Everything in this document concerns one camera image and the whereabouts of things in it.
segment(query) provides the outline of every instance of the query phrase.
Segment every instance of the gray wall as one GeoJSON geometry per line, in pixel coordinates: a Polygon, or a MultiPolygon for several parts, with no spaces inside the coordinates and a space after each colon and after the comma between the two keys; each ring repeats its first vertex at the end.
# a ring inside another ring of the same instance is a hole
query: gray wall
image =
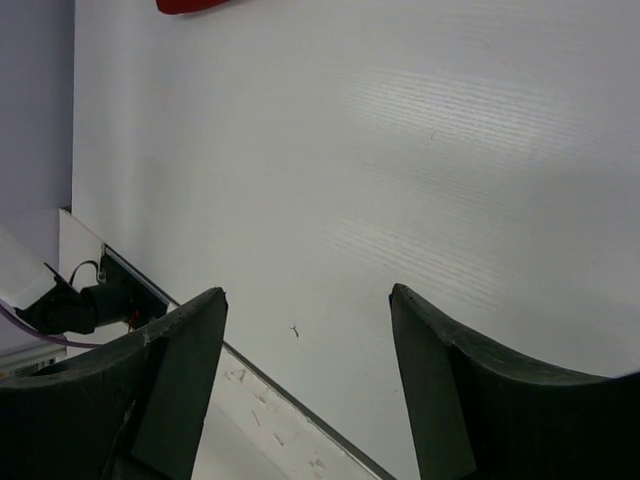
{"type": "Polygon", "coordinates": [[[57,264],[71,204],[73,0],[0,2],[0,222],[57,264]]]}

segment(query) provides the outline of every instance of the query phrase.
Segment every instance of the purple cable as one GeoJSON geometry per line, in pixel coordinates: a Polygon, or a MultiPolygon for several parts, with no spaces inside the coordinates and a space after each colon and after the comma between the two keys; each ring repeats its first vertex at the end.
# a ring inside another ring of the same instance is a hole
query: purple cable
{"type": "Polygon", "coordinates": [[[73,342],[71,340],[67,340],[65,338],[57,338],[51,337],[49,335],[43,335],[42,333],[34,330],[33,328],[25,325],[22,320],[20,320],[16,315],[9,311],[7,307],[5,307],[2,303],[0,303],[0,315],[4,316],[7,320],[13,323],[16,327],[22,330],[29,335],[32,335],[40,340],[44,340],[45,342],[51,342],[58,345],[63,345],[65,347],[75,347],[75,348],[98,348],[101,347],[99,343],[82,343],[82,342],[73,342]]]}

